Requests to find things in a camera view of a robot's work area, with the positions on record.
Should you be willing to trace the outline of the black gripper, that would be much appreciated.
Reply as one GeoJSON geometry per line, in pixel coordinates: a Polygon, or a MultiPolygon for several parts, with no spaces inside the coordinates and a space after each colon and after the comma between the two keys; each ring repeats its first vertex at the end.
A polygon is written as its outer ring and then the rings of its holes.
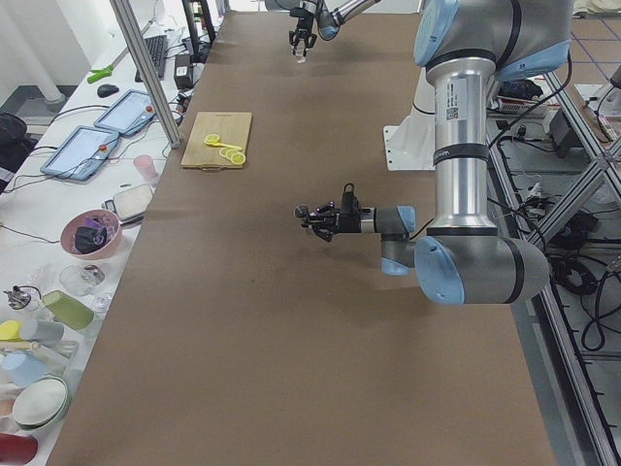
{"type": "Polygon", "coordinates": [[[334,203],[323,204],[314,209],[309,206],[304,208],[306,214],[302,227],[324,242],[330,243],[338,234],[332,225],[325,224],[338,224],[340,233],[361,232],[361,214],[358,209],[341,207],[340,210],[334,203]]]}
{"type": "MultiPolygon", "coordinates": [[[[312,32],[314,23],[314,13],[306,9],[296,9],[295,18],[297,18],[296,30],[299,33],[309,33],[305,39],[305,53],[308,53],[314,47],[317,36],[312,32]]],[[[296,31],[289,32],[289,44],[293,53],[298,52],[300,39],[296,31]]]]}

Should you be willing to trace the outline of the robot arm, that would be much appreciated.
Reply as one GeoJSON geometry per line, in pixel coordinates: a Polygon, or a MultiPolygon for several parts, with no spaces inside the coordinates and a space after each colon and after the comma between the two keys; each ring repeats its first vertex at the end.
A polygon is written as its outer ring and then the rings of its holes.
{"type": "Polygon", "coordinates": [[[288,33],[289,45],[295,57],[305,58],[317,37],[323,41],[333,40],[343,24],[370,9],[376,1],[345,1],[333,10],[320,0],[271,0],[264,4],[268,11],[286,11],[297,20],[295,28],[288,33]]]}
{"type": "Polygon", "coordinates": [[[419,23],[413,58],[435,92],[436,214],[413,240],[410,206],[364,208],[351,184],[340,205],[296,217],[317,237],[377,233],[387,275],[414,271],[428,299],[444,305],[523,301],[542,291],[541,250],[503,238],[487,215],[485,140],[488,84],[559,68],[570,51],[569,1],[432,1],[419,23]]]}

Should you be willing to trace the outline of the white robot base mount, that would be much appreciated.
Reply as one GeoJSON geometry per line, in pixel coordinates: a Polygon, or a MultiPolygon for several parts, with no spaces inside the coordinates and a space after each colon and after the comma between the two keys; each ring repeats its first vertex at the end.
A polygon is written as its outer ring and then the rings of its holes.
{"type": "Polygon", "coordinates": [[[420,70],[410,114],[398,126],[383,127],[389,171],[433,171],[435,152],[435,90],[420,70]]]}

